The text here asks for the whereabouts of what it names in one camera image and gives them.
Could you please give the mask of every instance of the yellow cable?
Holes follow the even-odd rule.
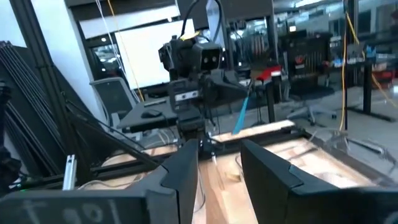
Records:
[[[355,40],[355,42],[356,42],[357,44],[359,44],[359,39],[358,39],[358,37],[357,37],[356,34],[355,34],[354,27],[353,27],[353,23],[351,22],[351,19],[349,18],[349,15],[348,15],[347,12],[346,12],[346,17],[347,17],[347,22],[348,22],[348,25],[349,25],[349,29],[351,30],[351,32],[352,32],[352,34],[353,34],[354,40]],[[364,53],[363,51],[362,51],[362,56],[363,56],[364,59],[365,59],[365,53]],[[390,102],[395,108],[398,108],[397,103],[396,103],[394,100],[392,100],[391,98],[389,98],[389,97],[387,96],[387,93],[382,89],[380,83],[378,82],[378,80],[376,79],[376,77],[373,75],[373,72],[372,72],[372,80],[373,80],[374,84],[379,88],[380,92],[384,95],[384,97],[386,98],[386,100],[387,100],[388,102]]]
[[[339,130],[341,131],[342,129],[343,129],[343,123],[344,123],[344,120],[346,119],[345,118],[345,107],[346,107],[346,88],[345,88],[345,86],[346,86],[346,83],[345,83],[345,76],[346,76],[346,74],[345,74],[345,66],[346,66],[346,54],[347,54],[347,52],[346,52],[346,45],[347,45],[347,43],[346,43],[346,36],[347,36],[347,33],[346,32],[344,32],[344,41],[343,41],[343,65],[341,66],[341,85],[342,85],[342,87],[343,87],[343,91],[342,91],[342,95],[343,95],[343,100],[342,100],[342,102],[343,102],[343,106],[342,106],[342,109],[343,109],[343,111],[341,112],[341,119],[340,119],[340,127],[339,127]]]
[[[113,22],[114,22],[114,24],[115,24],[115,26],[116,26],[116,30],[120,33],[118,20],[116,19],[116,16],[114,15],[114,11],[113,11],[113,7],[112,7],[112,4],[111,4],[111,0],[108,0],[108,6],[109,6],[109,8],[110,8],[110,10],[111,10],[112,18],[113,18]],[[144,101],[144,97],[143,97],[143,95],[142,95],[142,93],[141,93],[141,90],[139,89],[139,86],[138,86],[138,81],[137,81],[137,79],[136,79],[136,75],[134,74],[134,71],[132,70],[131,61],[130,61],[130,58],[129,58],[129,54],[127,54],[126,46],[124,45],[122,35],[120,35],[120,40],[121,40],[121,42],[122,42],[123,49],[124,49],[124,51],[126,52],[127,60],[128,60],[128,62],[129,62],[130,69],[131,69],[131,73],[132,73],[132,77],[134,78],[134,81],[135,81],[135,83],[136,83],[136,85],[137,85],[137,90],[138,90],[138,92],[139,92],[139,96],[141,97],[141,101]]]

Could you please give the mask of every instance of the computer mouse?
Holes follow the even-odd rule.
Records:
[[[141,114],[141,118],[157,118],[162,115],[162,112],[156,110],[147,110]]]

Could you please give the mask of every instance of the whiteboard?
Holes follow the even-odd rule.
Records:
[[[158,50],[169,42],[173,35],[179,36],[181,28],[182,21],[177,21],[115,33],[130,88],[137,88],[134,76],[139,88],[170,81],[169,72],[160,62]],[[189,19],[185,33],[194,32],[193,21]]]

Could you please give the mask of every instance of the wooden board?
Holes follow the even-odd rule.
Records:
[[[232,136],[231,133],[213,136],[219,141],[244,138],[253,134],[275,131],[294,125],[291,121],[266,124],[255,128],[242,130]],[[360,185],[372,185],[371,181],[352,168],[342,164],[324,151],[317,150],[304,154],[309,149],[316,147],[306,139],[286,141],[278,144],[264,146],[265,150],[277,154],[289,160],[292,164],[338,187],[352,187]],[[159,147],[146,150],[150,155],[159,155],[173,152],[173,146]],[[127,162],[135,158],[130,155],[120,155],[110,158],[104,166]],[[230,154],[216,158],[216,161],[204,161],[199,164],[201,181],[198,182],[197,200],[195,202],[193,222],[194,224],[227,224],[227,223],[257,223],[252,209],[248,191],[241,177],[240,154]],[[138,181],[145,174],[137,174],[120,179],[108,180],[108,185],[119,187],[106,187],[100,184],[87,186],[87,190],[99,189],[123,189],[131,182]]]

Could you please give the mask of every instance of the blue strap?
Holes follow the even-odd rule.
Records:
[[[246,114],[246,107],[248,107],[248,100],[249,100],[249,97],[246,97],[243,101],[241,113],[239,114],[239,119],[235,124],[235,128],[234,128],[234,131],[232,132],[232,135],[238,134],[243,128],[244,115]]]

